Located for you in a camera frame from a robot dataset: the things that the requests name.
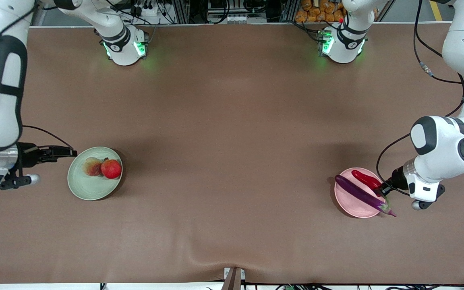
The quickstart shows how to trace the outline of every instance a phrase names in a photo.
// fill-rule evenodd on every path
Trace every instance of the yellow stripe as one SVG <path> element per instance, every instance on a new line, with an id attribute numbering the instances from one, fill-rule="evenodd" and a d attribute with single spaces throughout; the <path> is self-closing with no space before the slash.
<path id="1" fill-rule="evenodd" d="M 429 4 L 431 4 L 431 9 L 433 10 L 434 18 L 436 21 L 443 21 L 441 18 L 440 9 L 438 9 L 438 3 L 429 0 Z"/>

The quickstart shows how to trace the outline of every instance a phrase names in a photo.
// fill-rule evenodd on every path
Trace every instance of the brown table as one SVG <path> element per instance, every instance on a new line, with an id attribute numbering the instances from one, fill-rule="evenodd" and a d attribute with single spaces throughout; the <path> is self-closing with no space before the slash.
<path id="1" fill-rule="evenodd" d="M 447 28 L 420 33 L 440 48 Z M 420 70 L 411 25 L 369 36 L 340 65 L 289 25 L 163 27 L 148 60 L 119 67 L 91 29 L 31 29 L 24 123 L 118 150 L 126 176 L 83 201 L 65 159 L 0 191 L 0 283 L 204 281 L 226 266 L 250 282 L 464 283 L 464 175 L 427 211 L 392 193 L 397 218 L 351 218 L 331 194 L 335 174 L 373 170 L 416 119 L 461 98 Z M 28 129 L 22 141 L 56 143 Z M 414 155 L 406 140 L 381 171 Z"/>

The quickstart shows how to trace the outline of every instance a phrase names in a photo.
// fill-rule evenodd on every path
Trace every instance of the plate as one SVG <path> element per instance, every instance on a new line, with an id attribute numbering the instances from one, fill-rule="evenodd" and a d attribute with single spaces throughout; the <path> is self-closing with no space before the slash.
<path id="1" fill-rule="evenodd" d="M 121 164 L 121 176 L 108 179 L 104 176 L 88 176 L 83 172 L 82 166 L 89 157 L 103 160 L 114 159 Z M 71 192 L 83 200 L 98 200 L 108 196 L 118 187 L 123 176 L 123 162 L 116 151 L 107 147 L 94 147 L 83 151 L 78 155 L 69 167 L 68 185 Z"/>
<path id="2" fill-rule="evenodd" d="M 362 190 L 366 191 L 372 196 L 375 196 L 379 200 L 382 200 L 382 201 L 384 200 L 383 197 L 376 196 L 376 194 L 370 189 L 370 187 L 363 184 L 361 181 L 357 180 L 352 175 L 352 170 L 357 170 L 361 173 L 366 174 L 367 176 L 372 176 L 376 178 L 377 180 L 379 180 L 379 182 L 382 182 L 377 175 L 375 175 L 372 171 L 368 169 L 358 168 L 358 167 L 346 169 L 340 174 L 341 176 L 350 180 L 355 185 L 359 186 Z M 337 183 L 334 185 L 334 194 L 336 195 L 336 199 L 339 203 L 339 206 L 341 206 L 341 208 L 344 209 L 351 216 L 354 216 L 357 218 L 370 218 L 370 217 L 376 216 L 377 213 L 379 213 L 377 209 L 374 209 L 368 204 L 362 202 L 361 200 L 358 200 L 356 197 L 354 197 L 353 195 L 351 195 L 350 193 L 342 189 L 341 186 L 339 186 Z"/>

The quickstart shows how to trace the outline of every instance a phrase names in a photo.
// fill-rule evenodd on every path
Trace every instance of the eggplant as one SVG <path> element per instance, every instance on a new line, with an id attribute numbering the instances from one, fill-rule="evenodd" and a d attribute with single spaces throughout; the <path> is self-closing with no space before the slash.
<path id="1" fill-rule="evenodd" d="M 392 215 L 396 217 L 395 213 L 390 208 L 389 204 L 385 201 L 379 200 L 372 196 L 370 193 L 363 191 L 357 185 L 352 183 L 350 180 L 346 179 L 343 176 L 336 176 L 335 178 L 336 183 L 344 189 L 347 193 L 350 193 L 352 196 L 361 200 L 362 202 L 368 204 L 369 206 L 377 209 L 381 213 L 385 213 L 387 215 Z"/>

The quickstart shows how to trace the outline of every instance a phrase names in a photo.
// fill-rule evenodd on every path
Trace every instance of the red pepper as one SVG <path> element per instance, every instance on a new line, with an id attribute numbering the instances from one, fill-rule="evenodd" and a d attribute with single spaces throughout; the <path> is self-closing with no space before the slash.
<path id="1" fill-rule="evenodd" d="M 371 177 L 371 176 L 367 176 L 366 174 L 361 173 L 361 172 L 359 172 L 357 170 L 352 170 L 352 175 L 357 180 L 363 182 L 363 184 L 370 187 L 370 189 L 372 189 L 372 190 L 377 189 L 381 185 L 379 180 L 377 180 L 376 178 Z"/>

